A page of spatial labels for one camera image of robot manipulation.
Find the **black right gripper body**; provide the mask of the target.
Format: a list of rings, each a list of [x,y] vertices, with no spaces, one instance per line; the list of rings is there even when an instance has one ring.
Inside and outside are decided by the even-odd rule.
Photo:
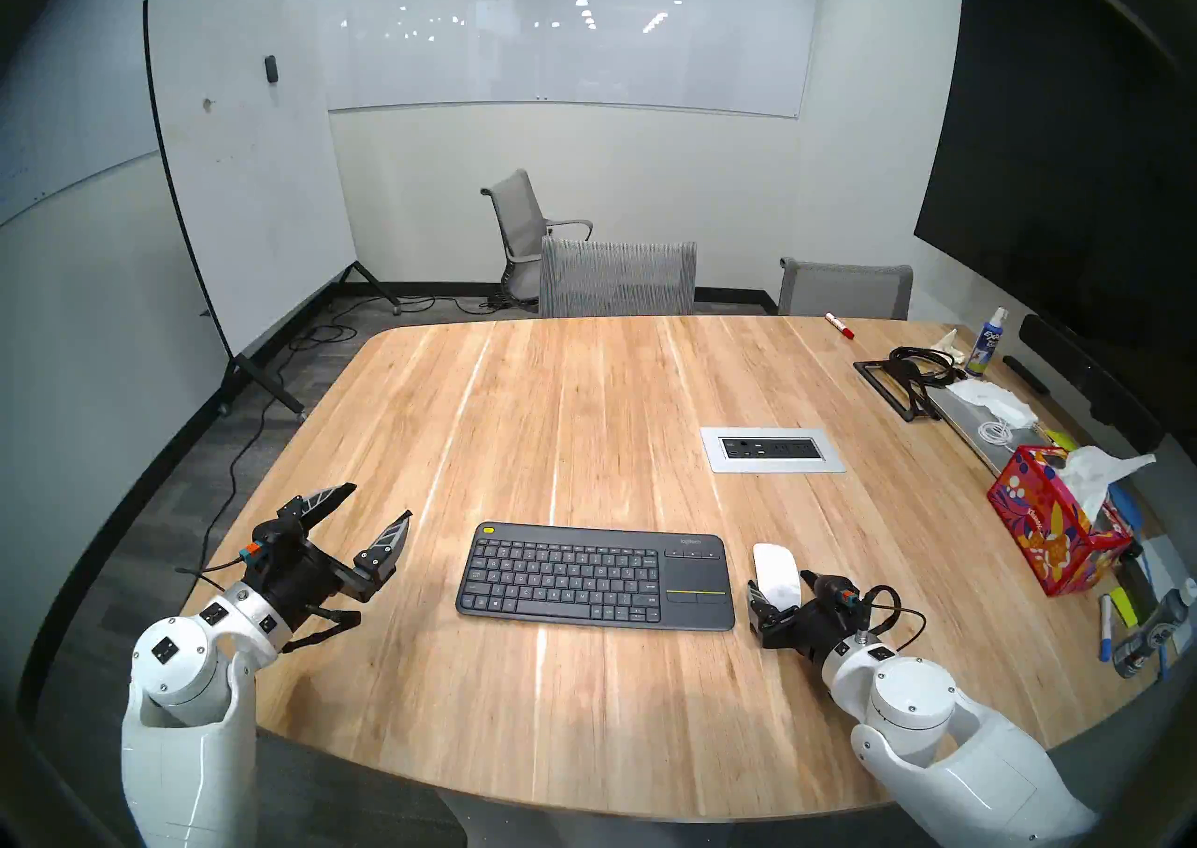
[[[832,599],[810,594],[807,602],[780,610],[778,630],[762,640],[762,648],[792,649],[812,664],[824,664],[836,646],[857,632],[861,592],[852,582],[834,582]]]

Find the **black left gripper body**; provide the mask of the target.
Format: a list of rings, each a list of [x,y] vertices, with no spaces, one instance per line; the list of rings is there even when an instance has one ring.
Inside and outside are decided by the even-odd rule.
[[[308,543],[299,525],[260,523],[247,544],[245,584],[297,632],[336,594],[367,602],[373,584]]]

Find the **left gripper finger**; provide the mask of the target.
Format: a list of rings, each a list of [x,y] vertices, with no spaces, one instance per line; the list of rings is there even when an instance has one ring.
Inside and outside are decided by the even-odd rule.
[[[354,556],[353,570],[367,587],[382,587],[394,575],[411,532],[412,511],[405,510],[378,537]]]
[[[308,496],[296,496],[278,509],[278,519],[290,533],[310,533],[357,490],[357,484],[344,483]]]

